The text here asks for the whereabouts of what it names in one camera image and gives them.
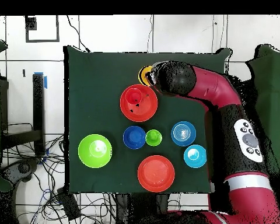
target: floor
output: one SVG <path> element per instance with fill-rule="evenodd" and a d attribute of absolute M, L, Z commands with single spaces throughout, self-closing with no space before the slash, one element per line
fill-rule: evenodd
<path fill-rule="evenodd" d="M 37 30 L 29 31 L 30 40 L 56 39 L 56 16 L 36 16 Z M 280 50 L 280 15 L 117 15 L 117 16 L 69 16 L 70 23 L 80 34 L 81 42 L 91 51 L 124 52 L 138 51 L 214 53 L 221 47 L 233 50 L 229 73 L 245 81 L 251 78 L 244 63 L 254 56 L 257 45 L 269 43 Z M 45 141 L 52 141 L 64 133 L 64 55 L 62 46 L 70 45 L 85 50 L 79 42 L 67 16 L 59 16 L 59 42 L 27 43 L 24 16 L 0 16 L 0 39 L 8 49 L 0 53 L 0 73 L 9 81 L 8 119 L 10 124 L 32 123 L 32 74 L 43 72 L 47 76 L 45 93 Z M 29 130 L 29 125 L 12 125 L 9 132 Z M 21 153 L 29 155 L 31 149 L 20 146 Z M 62 156 L 58 142 L 50 150 L 47 165 L 59 161 Z M 3 166 L 17 158 L 16 151 L 6 150 Z M 53 173 L 56 188 L 64 185 L 64 165 L 58 164 Z M 35 214 L 46 202 L 48 194 L 43 190 L 51 187 L 51 181 L 40 164 L 28 183 L 20 183 L 16 197 L 16 212 L 21 224 L 92 224 L 95 220 L 82 217 L 76 222 L 46 220 Z M 106 215 L 102 222 L 109 224 L 110 213 L 100 207 L 105 199 L 102 194 L 76 195 L 82 213 Z M 169 209 L 208 209 L 207 194 L 172 194 Z M 48 215 L 55 219 L 50 209 Z"/>

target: blue tape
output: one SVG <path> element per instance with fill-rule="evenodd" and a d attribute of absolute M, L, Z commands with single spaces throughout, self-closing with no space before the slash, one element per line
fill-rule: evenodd
<path fill-rule="evenodd" d="M 45 87 L 45 89 L 48 88 L 48 85 L 47 85 L 47 76 L 44 77 L 44 87 Z"/>
<path fill-rule="evenodd" d="M 47 158 L 46 157 L 43 157 L 43 159 L 42 159 L 44 162 L 46 162 L 47 161 Z"/>

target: robot control buttons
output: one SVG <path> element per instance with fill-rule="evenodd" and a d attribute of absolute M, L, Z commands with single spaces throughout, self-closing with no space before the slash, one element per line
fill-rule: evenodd
<path fill-rule="evenodd" d="M 257 140 L 256 136 L 254 136 L 252 134 L 244 135 L 243 142 L 252 148 L 256 148 L 258 146 L 258 140 Z"/>
<path fill-rule="evenodd" d="M 258 139 L 251 124 L 244 119 L 237 120 L 233 126 L 241 152 L 254 162 L 263 162 Z"/>
<path fill-rule="evenodd" d="M 247 152 L 250 153 L 250 154 L 253 154 L 254 150 L 252 148 L 247 148 Z"/>
<path fill-rule="evenodd" d="M 256 153 L 256 155 L 260 156 L 260 151 L 258 149 L 255 149 L 255 153 Z"/>

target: table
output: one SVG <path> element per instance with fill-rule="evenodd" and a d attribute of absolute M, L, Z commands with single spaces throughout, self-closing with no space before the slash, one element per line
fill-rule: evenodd
<path fill-rule="evenodd" d="M 183 160 L 186 147 L 174 144 L 170 135 L 175 123 L 189 121 L 197 130 L 193 144 L 206 148 L 203 107 L 195 101 L 156 93 L 159 104 L 155 115 L 148 121 L 135 123 L 122 114 L 119 99 L 125 88 L 139 83 L 138 72 L 142 67 L 158 61 L 184 61 L 223 73 L 225 59 L 230 55 L 228 48 L 216 54 L 86 53 L 70 46 L 66 50 L 69 63 L 70 193 L 146 192 L 138 182 L 137 170 L 150 155 L 162 155 L 174 166 L 175 179 L 164 193 L 210 192 L 207 166 L 199 169 L 188 167 Z M 128 149 L 122 135 L 131 125 L 140 126 L 145 131 L 159 130 L 163 136 L 162 143 L 156 147 L 145 144 L 138 150 Z M 80 141 L 90 134 L 101 134 L 112 144 L 111 160 L 99 169 L 85 166 L 78 157 Z"/>

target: light blue bowl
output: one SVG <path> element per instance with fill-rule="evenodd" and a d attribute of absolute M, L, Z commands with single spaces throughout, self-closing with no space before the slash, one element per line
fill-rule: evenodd
<path fill-rule="evenodd" d="M 202 167 L 207 162 L 207 151 L 200 145 L 191 145 L 184 152 L 184 161 L 193 169 Z"/>
<path fill-rule="evenodd" d="M 173 126 L 171 138 L 178 146 L 188 146 L 196 138 L 196 129 L 190 122 L 180 121 Z"/>

